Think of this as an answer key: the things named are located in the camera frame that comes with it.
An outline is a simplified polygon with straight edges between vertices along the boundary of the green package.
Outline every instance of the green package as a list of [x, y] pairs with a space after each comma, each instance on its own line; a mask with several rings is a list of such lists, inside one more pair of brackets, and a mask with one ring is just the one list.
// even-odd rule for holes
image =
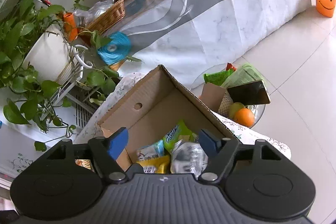
[[163, 137], [163, 145], [170, 153], [179, 140], [194, 142], [197, 135], [187, 128], [183, 120], [179, 120], [177, 125]]
[[214, 85], [222, 85], [224, 81], [233, 73], [234, 73], [233, 69], [224, 70], [224, 71], [211, 73], [211, 74], [205, 73], [204, 82], [205, 83], [209, 82]]
[[255, 67], [250, 63], [245, 63], [238, 67], [237, 70], [225, 80], [221, 87], [226, 89], [256, 80], [265, 81], [263, 75]]

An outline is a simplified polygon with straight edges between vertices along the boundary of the tablecloth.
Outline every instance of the tablecloth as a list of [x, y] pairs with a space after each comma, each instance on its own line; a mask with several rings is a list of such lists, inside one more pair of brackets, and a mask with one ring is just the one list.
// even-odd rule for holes
[[311, 6], [311, 0], [127, 0], [126, 16], [105, 35], [131, 41], [119, 73], [148, 73], [163, 64], [187, 88], [206, 69], [233, 62]]

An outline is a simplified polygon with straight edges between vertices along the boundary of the blue ribbon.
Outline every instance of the blue ribbon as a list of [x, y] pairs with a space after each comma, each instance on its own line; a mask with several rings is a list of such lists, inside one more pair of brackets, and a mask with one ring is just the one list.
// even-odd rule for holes
[[100, 47], [97, 53], [107, 65], [112, 65], [126, 58], [131, 50], [131, 41], [122, 32], [115, 32], [109, 37], [112, 41]]

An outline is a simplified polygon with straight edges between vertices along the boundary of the smartphone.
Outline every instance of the smartphone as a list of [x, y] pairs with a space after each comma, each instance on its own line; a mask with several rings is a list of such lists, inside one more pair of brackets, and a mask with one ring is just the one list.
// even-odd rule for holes
[[239, 102], [247, 106], [265, 105], [271, 102], [263, 80], [232, 86], [227, 88], [227, 91], [234, 103]]

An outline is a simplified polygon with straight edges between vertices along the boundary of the orange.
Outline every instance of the orange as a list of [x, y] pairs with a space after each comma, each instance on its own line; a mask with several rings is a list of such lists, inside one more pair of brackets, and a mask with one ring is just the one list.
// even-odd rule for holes
[[254, 123], [254, 114], [248, 108], [242, 108], [235, 114], [234, 121], [242, 126], [251, 127]]

